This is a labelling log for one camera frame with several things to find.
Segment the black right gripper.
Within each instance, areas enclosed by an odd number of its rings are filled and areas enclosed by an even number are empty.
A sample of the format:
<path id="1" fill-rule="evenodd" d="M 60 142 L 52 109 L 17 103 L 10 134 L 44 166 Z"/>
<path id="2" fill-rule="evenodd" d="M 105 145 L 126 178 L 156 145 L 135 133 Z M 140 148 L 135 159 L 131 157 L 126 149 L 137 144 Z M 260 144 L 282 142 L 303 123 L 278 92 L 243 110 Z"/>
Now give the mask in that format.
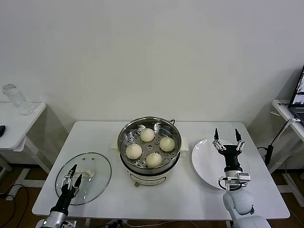
<path id="1" fill-rule="evenodd" d="M 215 128 L 213 146 L 220 151 L 220 154 L 225 158 L 225 171 L 242 171 L 243 169 L 238 162 L 238 156 L 243 151 L 245 141 L 242 140 L 241 134 L 235 129 L 237 145 L 226 144 L 223 145 L 219 141 L 218 129 Z"/>

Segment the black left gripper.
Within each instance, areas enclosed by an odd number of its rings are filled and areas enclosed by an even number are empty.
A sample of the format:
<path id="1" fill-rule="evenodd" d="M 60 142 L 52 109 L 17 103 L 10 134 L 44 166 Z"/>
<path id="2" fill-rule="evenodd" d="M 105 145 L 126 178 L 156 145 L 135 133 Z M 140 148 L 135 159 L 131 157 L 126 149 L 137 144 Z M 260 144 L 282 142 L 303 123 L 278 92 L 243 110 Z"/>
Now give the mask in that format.
<path id="1" fill-rule="evenodd" d="M 63 214 L 68 214 L 68 207 L 71 203 L 71 200 L 76 196 L 76 193 L 80 187 L 82 176 L 81 173 L 75 183 L 72 185 L 73 182 L 73 176 L 76 172 L 77 165 L 75 164 L 67 173 L 67 175 L 64 176 L 63 182 L 62 182 L 62 188 L 61 192 L 62 194 L 59 196 L 59 199 L 54 207 L 51 208 L 50 212 L 61 212 Z"/>

